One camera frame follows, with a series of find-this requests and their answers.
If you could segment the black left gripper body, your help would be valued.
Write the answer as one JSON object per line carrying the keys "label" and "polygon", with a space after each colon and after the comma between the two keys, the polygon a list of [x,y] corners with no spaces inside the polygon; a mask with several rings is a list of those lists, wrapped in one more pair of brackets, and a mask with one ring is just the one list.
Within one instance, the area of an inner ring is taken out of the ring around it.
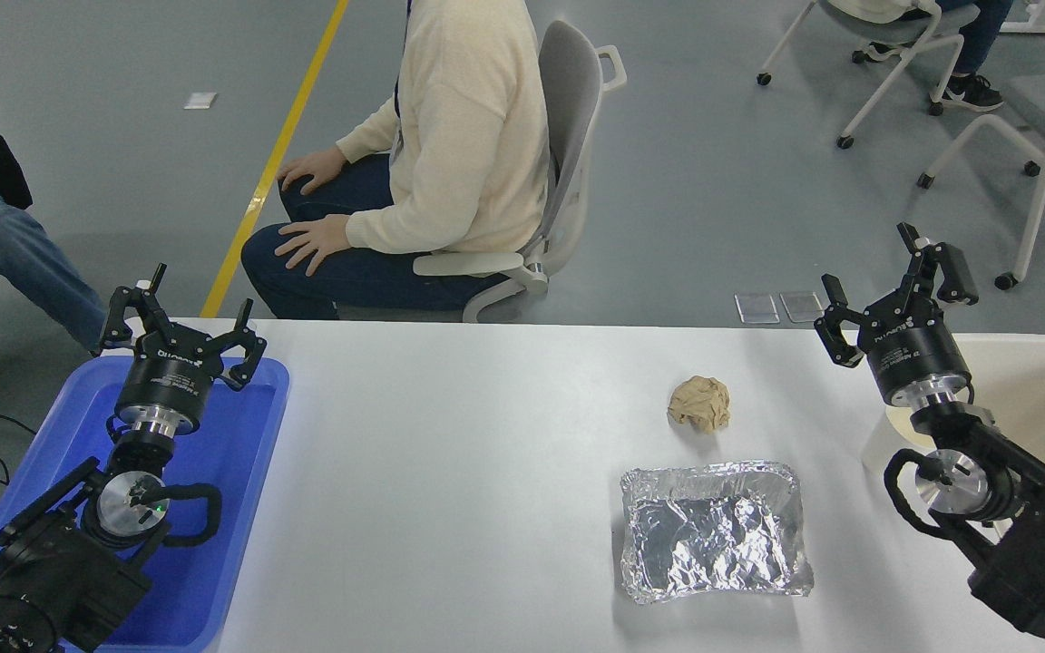
{"label": "black left gripper body", "polygon": [[177,414],[179,427],[199,427],[217,373],[216,356],[196,352],[207,344],[200,332],[148,332],[137,339],[116,414],[136,424],[159,406]]}

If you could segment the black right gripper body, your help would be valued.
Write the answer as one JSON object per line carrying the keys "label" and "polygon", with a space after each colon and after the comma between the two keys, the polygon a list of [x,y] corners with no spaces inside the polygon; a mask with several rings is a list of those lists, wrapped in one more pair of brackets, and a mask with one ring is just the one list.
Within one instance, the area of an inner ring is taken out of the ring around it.
{"label": "black right gripper body", "polygon": [[928,317],[895,316],[883,321],[864,316],[857,346],[884,404],[909,406],[921,384],[955,393],[969,387],[972,373],[946,326],[943,313]]}

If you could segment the person's left hand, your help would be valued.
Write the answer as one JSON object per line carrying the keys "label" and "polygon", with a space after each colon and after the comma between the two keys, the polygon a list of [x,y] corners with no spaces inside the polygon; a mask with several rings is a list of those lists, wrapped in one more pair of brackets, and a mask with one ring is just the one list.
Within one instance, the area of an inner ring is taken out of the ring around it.
{"label": "person's left hand", "polygon": [[322,219],[291,221],[278,229],[285,240],[274,248],[274,256],[285,259],[291,271],[306,265],[304,276],[311,278],[328,257],[351,249],[346,236],[349,219],[345,214],[327,214]]}

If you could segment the person's right hand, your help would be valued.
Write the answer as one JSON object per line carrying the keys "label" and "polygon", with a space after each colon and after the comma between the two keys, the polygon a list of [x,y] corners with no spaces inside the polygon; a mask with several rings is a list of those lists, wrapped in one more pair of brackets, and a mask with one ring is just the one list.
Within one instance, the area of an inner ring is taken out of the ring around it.
{"label": "person's right hand", "polygon": [[303,154],[285,162],[279,167],[275,179],[280,190],[287,191],[296,186],[298,194],[307,197],[325,183],[335,180],[346,165],[347,157],[333,145],[330,149]]}

